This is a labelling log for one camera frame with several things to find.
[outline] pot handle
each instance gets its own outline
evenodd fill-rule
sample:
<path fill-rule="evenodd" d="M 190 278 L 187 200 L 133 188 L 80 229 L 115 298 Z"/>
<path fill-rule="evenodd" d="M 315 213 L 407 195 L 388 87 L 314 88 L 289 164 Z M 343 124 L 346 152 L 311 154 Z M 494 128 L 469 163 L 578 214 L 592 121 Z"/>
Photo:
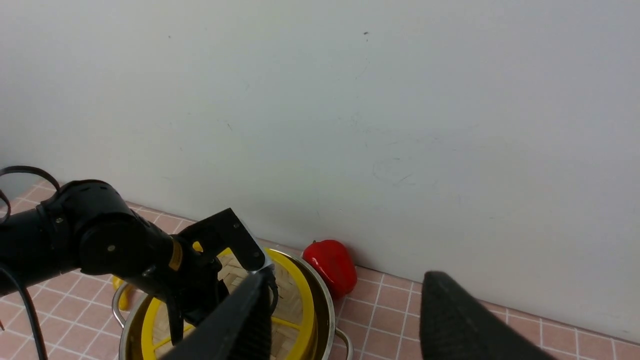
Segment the pot handle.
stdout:
<path fill-rule="evenodd" d="M 344 341 L 344 344 L 347 345 L 347 360 L 353 359 L 353 343 L 349 336 L 338 327 L 335 328 L 335 334 Z"/>
<path fill-rule="evenodd" d="M 131 285 L 123 282 L 122 285 L 116 290 L 116 293 L 113 294 L 113 300 L 111 301 L 111 311 L 113 312 L 113 316 L 116 317 L 116 320 L 120 324 L 121 328 L 124 329 L 124 322 L 126 321 L 122 313 L 120 312 L 120 308 L 118 307 L 118 303 L 120 302 L 120 297 L 124 293 L 125 289 Z"/>

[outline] yellow object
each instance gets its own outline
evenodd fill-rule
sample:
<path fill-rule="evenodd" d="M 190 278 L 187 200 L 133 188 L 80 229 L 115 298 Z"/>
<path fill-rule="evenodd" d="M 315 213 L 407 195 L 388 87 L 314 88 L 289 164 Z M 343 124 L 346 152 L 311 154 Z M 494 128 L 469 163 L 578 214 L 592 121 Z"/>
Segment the yellow object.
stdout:
<path fill-rule="evenodd" d="M 202 247 L 197 242 L 193 244 L 193 248 L 196 251 L 202 251 Z M 299 325 L 274 317 L 271 317 L 271 321 L 273 323 L 291 327 L 298 331 L 298 337 L 289 351 L 286 360 L 307 359 L 316 351 L 315 337 L 317 336 L 316 314 L 314 311 L 314 299 L 311 294 L 311 289 L 305 276 L 291 260 L 271 249 L 266 249 L 266 252 L 274 263 L 284 267 L 293 278 L 300 292 L 300 299 L 302 301 L 302 321 Z M 222 257 L 231 253 L 230 249 L 226 249 L 218 256 Z M 153 299 L 151 301 L 142 324 L 141 347 L 142 358 L 144 360 L 156 360 L 156 349 L 171 341 L 170 338 L 163 339 L 157 343 L 154 343 L 153 340 L 154 324 L 156 322 L 156 314 L 160 305 L 162 305 L 162 302 L 158 299 Z M 191 328 L 192 326 L 190 325 L 185 326 L 184 331 L 186 332 Z"/>
<path fill-rule="evenodd" d="M 180 264 L 182 264 L 182 247 L 176 239 L 171 238 L 173 242 L 173 254 L 171 254 L 171 260 L 169 260 L 169 267 L 173 271 L 178 271 Z"/>
<path fill-rule="evenodd" d="M 124 283 L 124 280 L 114 276 L 111 282 L 113 283 L 113 289 L 117 290 Z M 130 292 L 131 292 L 131 286 L 128 286 L 122 292 L 122 296 L 120 296 L 120 300 L 118 301 L 118 308 L 120 309 L 120 311 L 129 310 L 129 293 Z"/>

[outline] white wall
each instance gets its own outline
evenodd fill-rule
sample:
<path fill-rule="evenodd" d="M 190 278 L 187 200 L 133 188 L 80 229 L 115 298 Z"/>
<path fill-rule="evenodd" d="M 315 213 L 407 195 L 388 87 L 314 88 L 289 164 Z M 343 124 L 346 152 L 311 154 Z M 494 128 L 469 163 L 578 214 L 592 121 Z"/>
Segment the white wall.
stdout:
<path fill-rule="evenodd" d="M 5 2 L 0 152 L 640 341 L 639 16 L 600 0 Z"/>

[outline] yellow rim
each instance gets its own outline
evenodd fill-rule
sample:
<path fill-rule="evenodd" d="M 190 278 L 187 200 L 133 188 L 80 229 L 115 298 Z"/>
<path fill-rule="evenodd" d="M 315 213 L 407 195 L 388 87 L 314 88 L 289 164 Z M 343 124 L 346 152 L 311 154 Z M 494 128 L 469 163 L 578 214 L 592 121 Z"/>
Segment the yellow rim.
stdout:
<path fill-rule="evenodd" d="M 266 249 L 266 251 L 275 263 L 278 263 L 289 272 L 291 277 L 296 282 L 298 290 L 300 291 L 300 299 L 302 300 L 302 324 L 296 325 L 294 323 L 290 323 L 283 319 L 274 317 L 271 317 L 271 321 L 298 330 L 298 338 L 296 339 L 296 342 L 291 348 L 291 351 L 289 352 L 289 355 L 286 359 L 303 359 L 307 354 L 309 354 L 310 351 L 313 353 L 313 346 L 315 344 L 315 341 L 311 341 L 311 337 L 314 335 L 314 330 L 316 328 L 314 300 L 311 294 L 311 288 L 309 288 L 305 276 L 302 274 L 300 269 L 291 262 L 291 260 L 287 259 L 279 252 L 273 251 L 271 249 Z M 225 256 L 229 254 L 231 254 L 231 250 L 226 249 L 218 256 Z M 151 303 L 147 308 L 145 320 L 142 324 L 141 347 L 142 357 L 144 360 L 156 360 L 156 349 L 171 341 L 171 338 L 166 338 L 157 344 L 153 344 L 154 324 L 156 322 L 157 311 L 160 308 L 161 304 L 162 302 L 158 299 L 151 300 Z M 184 330 L 187 331 L 190 328 L 192 328 L 192 326 L 189 325 L 186 326 Z"/>

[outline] pink tile floor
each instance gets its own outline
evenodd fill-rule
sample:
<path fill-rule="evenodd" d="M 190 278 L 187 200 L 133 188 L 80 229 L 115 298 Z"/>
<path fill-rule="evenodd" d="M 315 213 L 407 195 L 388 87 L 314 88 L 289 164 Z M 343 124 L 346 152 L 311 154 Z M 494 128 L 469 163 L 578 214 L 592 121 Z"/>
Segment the pink tile floor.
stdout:
<path fill-rule="evenodd" d="M 52 194 L 52 188 L 41 183 L 12 201 L 12 207 L 14 212 L 31 209 Z M 177 233 L 193 223 L 137 204 L 130 206 L 167 233 Z M 266 241 L 265 245 L 300 252 Z M 335 303 L 337 324 L 354 343 L 354 359 L 421 358 L 418 342 L 420 291 L 419 283 L 358 268 L 355 290 Z M 52 360 L 113 360 L 118 357 L 122 330 L 111 315 L 114 293 L 111 276 L 90 277 L 74 271 L 32 286 L 29 292 Z M 503 306 L 488 303 L 485 306 L 560 360 L 640 359 L 638 345 Z M 37 359 L 24 306 L 16 293 L 0 299 L 0 321 L 6 328 L 0 331 L 0 359 Z M 344 344 L 336 338 L 331 359 L 344 359 L 345 355 Z"/>

